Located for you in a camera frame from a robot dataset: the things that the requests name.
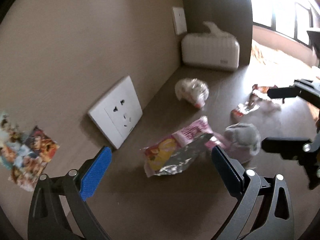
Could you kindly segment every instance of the silver foil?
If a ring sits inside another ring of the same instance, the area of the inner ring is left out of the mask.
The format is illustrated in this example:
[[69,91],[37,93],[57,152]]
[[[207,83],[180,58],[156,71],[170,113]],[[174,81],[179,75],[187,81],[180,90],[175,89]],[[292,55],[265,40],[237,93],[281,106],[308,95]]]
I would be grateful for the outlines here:
[[164,166],[157,172],[157,176],[173,175],[186,170],[201,152],[206,152],[205,146],[212,134],[202,134],[196,140],[174,152]]

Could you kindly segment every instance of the pink wall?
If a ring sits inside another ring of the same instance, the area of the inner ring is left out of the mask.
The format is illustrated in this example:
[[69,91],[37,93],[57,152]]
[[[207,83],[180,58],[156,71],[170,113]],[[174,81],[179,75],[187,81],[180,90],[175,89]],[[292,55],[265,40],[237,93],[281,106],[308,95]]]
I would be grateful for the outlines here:
[[252,39],[271,49],[279,49],[309,66],[317,65],[316,54],[311,49],[284,35],[254,25]]

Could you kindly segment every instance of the window frame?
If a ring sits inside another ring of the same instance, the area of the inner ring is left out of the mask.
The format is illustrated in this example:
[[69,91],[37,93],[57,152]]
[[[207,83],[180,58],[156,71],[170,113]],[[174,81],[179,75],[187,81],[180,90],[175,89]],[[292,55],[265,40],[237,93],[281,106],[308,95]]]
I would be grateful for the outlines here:
[[255,26],[259,26],[259,27],[262,27],[262,28],[266,28],[266,29],[269,29],[269,30],[274,31],[274,32],[276,32],[276,33],[279,33],[280,35],[285,36],[285,37],[288,38],[288,39],[297,41],[297,42],[299,42],[300,44],[302,44],[302,45],[304,45],[304,46],[306,46],[306,47],[308,47],[308,48],[311,49],[312,46],[310,45],[310,39],[309,39],[309,44],[306,44],[306,43],[304,43],[303,41],[298,40],[297,4],[298,4],[299,6],[301,6],[302,8],[304,8],[305,10],[308,11],[308,13],[309,13],[309,26],[310,26],[310,28],[313,28],[313,15],[312,15],[312,10],[311,10],[311,7],[313,7],[313,6],[311,5],[311,3],[310,3],[310,8],[307,9],[307,8],[304,7],[302,4],[300,4],[300,3],[298,3],[298,2],[294,2],[294,8],[295,8],[294,38],[292,38],[292,37],[290,37],[290,36],[287,36],[287,35],[285,35],[285,34],[283,34],[283,33],[281,33],[281,32],[276,31],[276,14],[275,14],[275,8],[274,8],[274,6],[272,6],[271,27],[270,27],[270,26],[266,26],[266,25],[264,25],[264,24],[256,23],[256,22],[253,21],[253,19],[252,19],[252,23],[253,23],[253,25],[255,25]]

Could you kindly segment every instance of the window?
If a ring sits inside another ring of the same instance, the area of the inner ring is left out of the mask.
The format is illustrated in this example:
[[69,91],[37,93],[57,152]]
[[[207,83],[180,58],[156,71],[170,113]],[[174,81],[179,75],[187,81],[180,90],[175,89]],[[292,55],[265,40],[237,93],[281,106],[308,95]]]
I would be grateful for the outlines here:
[[307,29],[312,27],[308,0],[251,0],[256,25],[284,34],[309,45]]

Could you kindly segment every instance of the white wall socket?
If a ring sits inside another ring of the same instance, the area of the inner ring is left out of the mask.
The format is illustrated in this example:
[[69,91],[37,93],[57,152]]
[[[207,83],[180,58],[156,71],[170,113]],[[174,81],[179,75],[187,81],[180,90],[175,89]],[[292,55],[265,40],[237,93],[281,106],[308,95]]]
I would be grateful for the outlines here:
[[180,35],[187,32],[187,22],[184,9],[181,7],[172,7],[172,17],[176,34]]
[[121,79],[88,114],[111,144],[119,149],[142,116],[130,76]]

